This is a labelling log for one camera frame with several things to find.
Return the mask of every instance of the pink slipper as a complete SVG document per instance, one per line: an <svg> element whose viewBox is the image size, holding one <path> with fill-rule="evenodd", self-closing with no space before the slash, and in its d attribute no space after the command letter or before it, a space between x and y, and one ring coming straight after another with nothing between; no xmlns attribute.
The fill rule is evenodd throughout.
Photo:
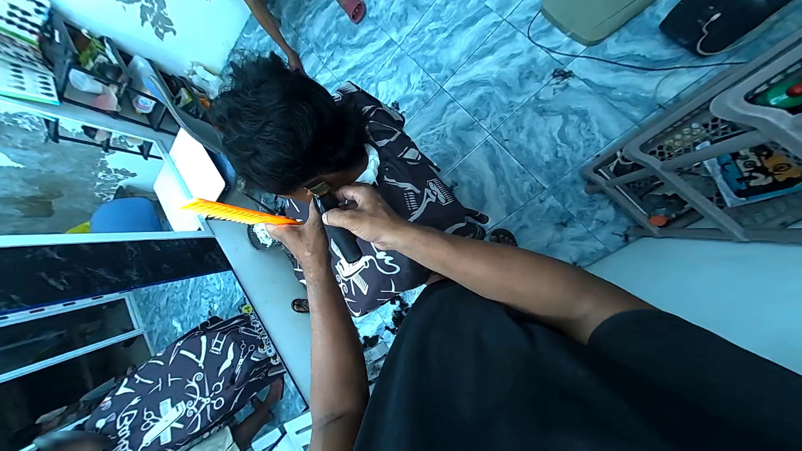
<svg viewBox="0 0 802 451"><path fill-rule="evenodd" d="M340 0L339 4L353 23L359 23L365 17L365 2L362 0Z"/></svg>

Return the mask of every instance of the barber's arm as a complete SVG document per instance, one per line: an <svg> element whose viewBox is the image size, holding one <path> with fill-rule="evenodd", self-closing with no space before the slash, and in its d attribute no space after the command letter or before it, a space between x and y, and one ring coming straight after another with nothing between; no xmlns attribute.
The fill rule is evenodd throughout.
<svg viewBox="0 0 802 451"><path fill-rule="evenodd" d="M310 208L304 225L272 225L301 263L312 321L313 451L353 449L367 406L367 371L356 328L331 271L320 213Z"/></svg>
<svg viewBox="0 0 802 451"><path fill-rule="evenodd" d="M301 65L301 59L298 58L298 53L284 40L282 32L278 29L276 19L270 11L268 11L267 6L265 6L265 0L245 0L245 3L248 4L251 14L253 14L254 18L259 22L259 25L265 29L267 34L273 38L273 41L275 41L287 55L287 63L290 69L303 72L303 66Z"/></svg>
<svg viewBox="0 0 802 451"><path fill-rule="evenodd" d="M397 250L469 290L528 312L587 343L602 321L621 311L653 308L631 293L555 258L421 227L398 217L367 185L339 196L357 203L332 210L326 224L349 229L384 250Z"/></svg>

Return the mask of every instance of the barber cape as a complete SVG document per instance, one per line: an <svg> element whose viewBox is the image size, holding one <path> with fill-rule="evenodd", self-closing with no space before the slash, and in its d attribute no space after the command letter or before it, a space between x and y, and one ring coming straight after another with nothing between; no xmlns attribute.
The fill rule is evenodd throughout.
<svg viewBox="0 0 802 451"><path fill-rule="evenodd" d="M403 131L404 117L351 82L334 93L338 103L355 105L368 118L366 126L368 166L358 181L371 183L384 201L400 216L415 224L448 234L481 238L484 230L466 220L467 209L437 176L439 169L426 158ZM288 201L286 215L306 220L308 205ZM329 239L331 267L342 296L353 316L365 315L398 293L426 282L431 271L393 250L380 250L358 240L363 257L350 264ZM306 284L303 270L295 274Z"/></svg>

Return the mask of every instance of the hair clipper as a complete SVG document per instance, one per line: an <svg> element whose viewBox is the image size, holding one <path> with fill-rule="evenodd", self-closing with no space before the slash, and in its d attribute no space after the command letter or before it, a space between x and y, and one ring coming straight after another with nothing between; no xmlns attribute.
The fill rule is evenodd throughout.
<svg viewBox="0 0 802 451"><path fill-rule="evenodd" d="M324 214L329 210L340 208L337 197L330 192L331 187L325 181L317 179L308 184L306 189L312 193L312 202L318 213ZM342 227L324 226L326 227L326 232L334 240L334 244L340 249L340 253L346 262L356 263L362 258L362 249L359 248L356 236L353 233Z"/></svg>

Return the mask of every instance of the barber's right hand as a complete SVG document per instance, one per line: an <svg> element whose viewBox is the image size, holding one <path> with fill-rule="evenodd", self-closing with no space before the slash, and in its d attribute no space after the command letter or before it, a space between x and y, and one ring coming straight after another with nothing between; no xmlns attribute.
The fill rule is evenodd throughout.
<svg viewBox="0 0 802 451"><path fill-rule="evenodd" d="M354 201L355 209L332 209L323 214L329 226L348 229L361 239L372 242L379 249L393 248L399 235L410 225L387 205L372 186L354 183L343 186L336 193L340 200Z"/></svg>

